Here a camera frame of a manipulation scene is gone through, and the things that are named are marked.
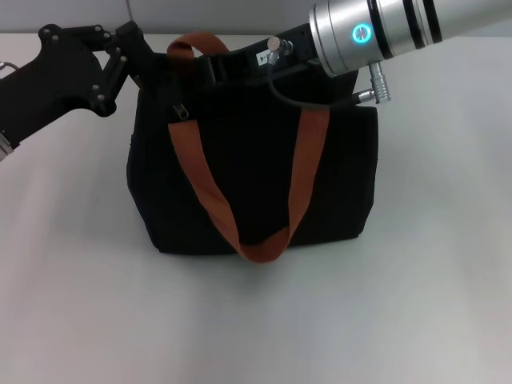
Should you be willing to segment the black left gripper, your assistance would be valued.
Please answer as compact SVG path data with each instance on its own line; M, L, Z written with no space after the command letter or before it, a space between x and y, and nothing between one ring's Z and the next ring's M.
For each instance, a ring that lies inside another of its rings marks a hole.
M108 117L128 77L154 52L138 25L129 21L114 33L101 25L40 29L37 57L1 80L1 140L18 146L72 110ZM95 53L109 58L102 68Z

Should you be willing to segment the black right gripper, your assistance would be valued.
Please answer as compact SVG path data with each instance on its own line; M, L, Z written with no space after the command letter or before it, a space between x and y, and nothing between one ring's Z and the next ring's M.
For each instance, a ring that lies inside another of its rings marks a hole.
M273 65L274 78L290 76L307 70L318 55L310 25L302 24L277 35L292 45L291 53L280 54ZM195 74L208 86L263 83L268 75L268 40L223 54L203 55L195 60Z

